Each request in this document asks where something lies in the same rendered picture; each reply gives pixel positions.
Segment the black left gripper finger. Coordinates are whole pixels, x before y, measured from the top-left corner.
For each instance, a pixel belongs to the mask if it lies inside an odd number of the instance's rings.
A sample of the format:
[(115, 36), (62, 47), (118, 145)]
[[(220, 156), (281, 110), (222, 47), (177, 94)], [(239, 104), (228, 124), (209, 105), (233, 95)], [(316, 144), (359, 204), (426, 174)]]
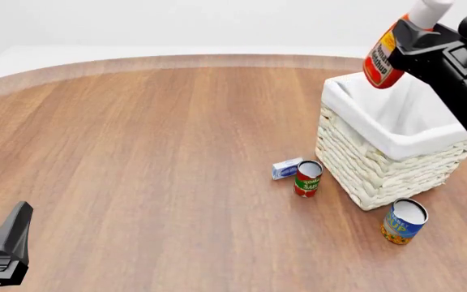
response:
[(0, 226), (0, 259), (29, 262), (28, 233), (33, 207), (20, 201)]

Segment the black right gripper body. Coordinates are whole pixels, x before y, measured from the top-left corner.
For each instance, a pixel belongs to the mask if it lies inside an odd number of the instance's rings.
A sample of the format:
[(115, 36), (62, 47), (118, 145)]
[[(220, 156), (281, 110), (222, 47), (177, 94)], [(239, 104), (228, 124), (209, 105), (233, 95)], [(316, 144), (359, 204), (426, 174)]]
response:
[(403, 53), (395, 48), (388, 61), (397, 70), (408, 72), (418, 79), (428, 79), (426, 75), (442, 75), (456, 71), (458, 79), (467, 78), (467, 70), (452, 51), (467, 46), (467, 41), (457, 31), (442, 24), (437, 24), (433, 31), (441, 33), (435, 46), (422, 50)]

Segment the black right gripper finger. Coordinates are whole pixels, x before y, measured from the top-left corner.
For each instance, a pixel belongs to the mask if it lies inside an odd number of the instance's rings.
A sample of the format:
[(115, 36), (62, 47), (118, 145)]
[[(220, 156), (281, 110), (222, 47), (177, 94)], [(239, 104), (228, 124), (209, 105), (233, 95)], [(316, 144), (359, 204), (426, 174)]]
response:
[(396, 47), (403, 53), (431, 48), (436, 45), (441, 33), (426, 31), (411, 21), (401, 19), (394, 28)]

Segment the red ketchup bottle white cap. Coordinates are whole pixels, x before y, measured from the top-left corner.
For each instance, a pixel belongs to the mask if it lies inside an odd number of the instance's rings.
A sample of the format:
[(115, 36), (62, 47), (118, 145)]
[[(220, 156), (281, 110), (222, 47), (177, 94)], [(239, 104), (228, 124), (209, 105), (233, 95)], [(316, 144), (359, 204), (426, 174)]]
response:
[[(417, 0), (413, 7), (399, 18), (409, 21), (422, 31), (433, 31), (434, 26), (448, 12), (455, 0)], [(378, 89), (390, 88), (404, 74), (392, 67), (388, 58), (396, 48), (393, 29), (396, 21), (379, 39), (366, 56), (362, 69), (366, 79)]]

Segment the white woven basket cloth liner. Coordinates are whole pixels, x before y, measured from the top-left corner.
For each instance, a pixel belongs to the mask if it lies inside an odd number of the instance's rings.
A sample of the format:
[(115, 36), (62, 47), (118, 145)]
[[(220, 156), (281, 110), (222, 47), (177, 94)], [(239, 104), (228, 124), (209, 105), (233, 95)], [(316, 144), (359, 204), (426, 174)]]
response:
[(325, 80), (315, 154), (369, 211), (444, 184), (467, 132), (427, 84), (404, 76), (376, 89), (359, 72)]

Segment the blue soup can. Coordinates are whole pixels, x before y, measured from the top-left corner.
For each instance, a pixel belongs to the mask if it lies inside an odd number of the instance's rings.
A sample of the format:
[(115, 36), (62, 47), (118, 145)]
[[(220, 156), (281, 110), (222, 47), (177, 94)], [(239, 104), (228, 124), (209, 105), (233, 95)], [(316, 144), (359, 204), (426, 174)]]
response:
[(429, 220), (427, 210), (417, 201), (397, 199), (381, 225), (382, 235), (391, 243), (406, 245)]

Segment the red tomato sauce can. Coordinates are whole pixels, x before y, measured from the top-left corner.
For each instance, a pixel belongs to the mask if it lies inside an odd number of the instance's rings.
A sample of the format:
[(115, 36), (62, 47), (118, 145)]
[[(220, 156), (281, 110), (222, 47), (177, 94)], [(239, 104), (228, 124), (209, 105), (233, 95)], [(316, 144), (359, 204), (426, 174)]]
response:
[(323, 167), (319, 162), (314, 160), (300, 162), (293, 185), (295, 194), (304, 198), (315, 196), (322, 174)]

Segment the small blue white box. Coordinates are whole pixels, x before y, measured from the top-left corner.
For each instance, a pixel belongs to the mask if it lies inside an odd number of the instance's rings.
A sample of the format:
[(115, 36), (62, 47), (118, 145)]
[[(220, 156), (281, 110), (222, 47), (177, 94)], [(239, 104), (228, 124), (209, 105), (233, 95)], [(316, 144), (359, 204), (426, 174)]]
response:
[(298, 171), (298, 165), (303, 162), (302, 157), (297, 157), (292, 160), (277, 162), (272, 165), (272, 179), (283, 179), (294, 176)]

